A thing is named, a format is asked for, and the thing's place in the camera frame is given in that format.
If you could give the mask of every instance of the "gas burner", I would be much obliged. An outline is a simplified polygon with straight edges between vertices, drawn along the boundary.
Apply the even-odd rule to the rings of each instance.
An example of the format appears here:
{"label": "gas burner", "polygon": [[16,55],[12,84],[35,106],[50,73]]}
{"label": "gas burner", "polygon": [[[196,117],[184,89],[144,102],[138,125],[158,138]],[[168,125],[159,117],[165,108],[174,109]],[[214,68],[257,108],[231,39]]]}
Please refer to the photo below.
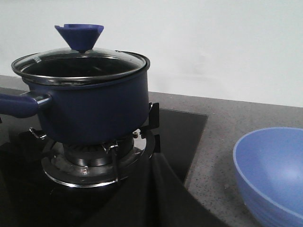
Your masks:
{"label": "gas burner", "polygon": [[59,184],[82,188],[105,186],[127,178],[144,152],[151,157],[154,143],[149,130],[137,130],[125,138],[91,146],[50,140],[41,163],[46,175]]}

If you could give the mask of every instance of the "blue bowl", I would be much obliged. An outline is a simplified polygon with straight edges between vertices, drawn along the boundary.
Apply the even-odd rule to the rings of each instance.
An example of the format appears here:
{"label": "blue bowl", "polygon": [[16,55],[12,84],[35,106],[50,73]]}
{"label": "blue bowl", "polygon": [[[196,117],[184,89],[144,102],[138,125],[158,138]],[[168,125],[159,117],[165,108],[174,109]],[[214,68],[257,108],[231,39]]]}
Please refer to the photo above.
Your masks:
{"label": "blue bowl", "polygon": [[303,226],[303,129],[250,132],[233,150],[238,188],[265,227]]}

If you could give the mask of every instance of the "glass lid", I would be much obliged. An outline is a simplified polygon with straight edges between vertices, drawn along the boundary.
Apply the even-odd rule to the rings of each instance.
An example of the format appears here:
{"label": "glass lid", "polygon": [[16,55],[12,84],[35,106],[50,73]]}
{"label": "glass lid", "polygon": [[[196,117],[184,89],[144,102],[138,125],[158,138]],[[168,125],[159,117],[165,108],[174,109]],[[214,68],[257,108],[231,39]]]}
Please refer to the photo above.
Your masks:
{"label": "glass lid", "polygon": [[55,28],[71,49],[55,49],[15,60],[12,69],[24,80],[57,86],[101,83],[133,74],[148,63],[146,57],[136,53],[92,49],[103,26],[64,25]]}

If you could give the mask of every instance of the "lid knob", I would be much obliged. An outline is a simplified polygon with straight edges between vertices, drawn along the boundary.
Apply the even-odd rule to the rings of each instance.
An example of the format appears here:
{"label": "lid knob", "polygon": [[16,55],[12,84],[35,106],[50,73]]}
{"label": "lid knob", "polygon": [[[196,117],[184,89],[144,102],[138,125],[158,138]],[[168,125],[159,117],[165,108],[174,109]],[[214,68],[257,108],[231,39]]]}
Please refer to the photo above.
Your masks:
{"label": "lid knob", "polygon": [[93,49],[104,27],[102,25],[65,24],[55,28],[73,50],[86,52]]}

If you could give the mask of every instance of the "blue saucepan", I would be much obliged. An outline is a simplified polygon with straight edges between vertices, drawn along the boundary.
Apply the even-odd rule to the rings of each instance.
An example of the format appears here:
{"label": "blue saucepan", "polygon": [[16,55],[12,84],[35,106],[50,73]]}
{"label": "blue saucepan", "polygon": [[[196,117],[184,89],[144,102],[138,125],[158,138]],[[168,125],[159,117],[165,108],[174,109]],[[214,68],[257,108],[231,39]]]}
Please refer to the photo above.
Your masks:
{"label": "blue saucepan", "polygon": [[92,49],[98,25],[56,26],[72,48],[28,55],[12,69],[28,84],[20,96],[0,94],[0,113],[38,114],[43,131],[67,144],[99,144],[140,127],[149,113],[148,58]]}

